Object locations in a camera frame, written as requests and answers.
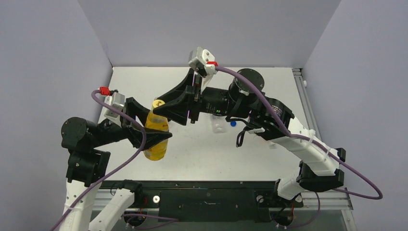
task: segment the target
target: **cable tie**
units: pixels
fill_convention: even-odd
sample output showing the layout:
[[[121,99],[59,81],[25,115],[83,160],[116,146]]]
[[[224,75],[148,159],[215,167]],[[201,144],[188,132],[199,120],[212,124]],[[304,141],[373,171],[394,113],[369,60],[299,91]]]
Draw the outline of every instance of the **cable tie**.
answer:
[[[326,146],[327,152],[326,152],[326,154],[324,155],[324,159],[327,158],[327,156],[329,155],[329,152],[330,152],[330,150],[331,150],[331,147],[329,147],[329,146],[327,146],[327,145],[325,145],[325,146]]]
[[[307,148],[312,144],[314,138],[316,137],[315,134],[316,134],[316,131],[313,130],[313,129],[310,129],[310,130],[309,130],[310,139],[309,139],[309,141],[307,142],[307,144],[306,144],[304,147],[302,147],[302,148],[295,148],[295,149],[291,149],[291,150],[289,150],[289,151],[290,151],[290,152],[298,152],[298,151],[307,149]]]
[[[67,204],[65,204],[64,206],[65,206],[65,208],[66,208],[66,209],[68,209],[68,210],[74,210],[74,209],[76,209],[75,207],[74,207],[74,208],[72,208],[72,207],[70,207],[70,206],[69,206],[69,205],[67,205]]]

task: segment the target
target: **plastic bottle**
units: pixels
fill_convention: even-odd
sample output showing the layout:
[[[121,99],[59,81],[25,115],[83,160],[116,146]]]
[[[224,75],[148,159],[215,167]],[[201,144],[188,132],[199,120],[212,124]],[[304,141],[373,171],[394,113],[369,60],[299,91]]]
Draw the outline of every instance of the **plastic bottle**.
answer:
[[[152,105],[152,110],[149,112],[147,115],[146,119],[146,128],[152,128],[160,131],[168,131],[168,121],[166,117],[160,116],[160,115],[155,115],[153,114],[153,109],[165,104],[164,101],[162,100],[155,100],[153,101]],[[160,160],[162,159],[167,150],[167,142],[168,140],[162,141],[155,146],[153,146],[151,149],[144,150],[144,155],[146,158],[149,160]]]
[[[227,122],[225,121],[225,117],[210,115],[210,120],[211,120],[211,127],[214,133],[227,132]]]

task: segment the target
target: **white table surface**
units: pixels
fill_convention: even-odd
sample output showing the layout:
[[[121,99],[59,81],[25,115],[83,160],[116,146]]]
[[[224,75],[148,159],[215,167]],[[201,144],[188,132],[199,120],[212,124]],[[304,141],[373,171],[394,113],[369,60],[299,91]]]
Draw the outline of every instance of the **white table surface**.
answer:
[[[307,127],[296,83],[290,68],[253,68],[265,79],[263,91],[288,106]],[[187,67],[115,67],[110,89],[118,89],[127,98],[134,97],[150,108],[155,97],[171,90],[186,76]],[[233,77],[219,72],[210,87],[228,89]],[[99,122],[104,117],[102,110]],[[160,161],[150,161],[140,153],[108,180],[277,180],[298,167],[300,159],[278,146],[269,149],[260,137],[246,133],[243,146],[235,147],[237,134],[244,125],[228,124],[226,133],[214,134],[210,115],[201,113],[195,124],[169,123],[173,137]],[[136,151],[128,140],[100,147],[110,151],[107,172],[126,161]]]

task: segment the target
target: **gray wall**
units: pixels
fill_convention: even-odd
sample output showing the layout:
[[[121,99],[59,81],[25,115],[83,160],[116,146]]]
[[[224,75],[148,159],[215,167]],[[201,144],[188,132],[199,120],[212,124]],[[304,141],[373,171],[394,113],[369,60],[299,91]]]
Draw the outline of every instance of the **gray wall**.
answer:
[[[303,74],[324,141],[383,191],[352,196],[361,231],[406,230],[408,1],[342,0]],[[347,172],[349,190],[375,195]]]
[[[71,116],[96,120],[92,90],[111,67],[76,0],[2,1],[0,223],[44,231],[62,214]]]
[[[223,66],[302,67],[340,0],[79,0],[114,66],[186,66],[202,46]]]

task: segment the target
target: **yellow bottle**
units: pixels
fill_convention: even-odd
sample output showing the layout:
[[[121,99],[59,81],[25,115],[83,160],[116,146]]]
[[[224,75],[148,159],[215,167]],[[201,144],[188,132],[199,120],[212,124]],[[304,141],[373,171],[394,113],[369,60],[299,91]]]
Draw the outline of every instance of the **yellow bottle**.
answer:
[[[155,115],[153,114],[153,109],[165,104],[164,101],[162,100],[155,100],[153,101],[153,106],[152,110],[149,112],[147,115],[146,119],[146,128],[152,128],[160,131],[168,131],[168,121],[166,117],[160,116],[160,115]],[[162,141],[155,146],[153,146],[151,149],[144,150],[144,156],[148,158],[149,160],[160,160],[162,159],[167,150],[167,142],[168,140]]]

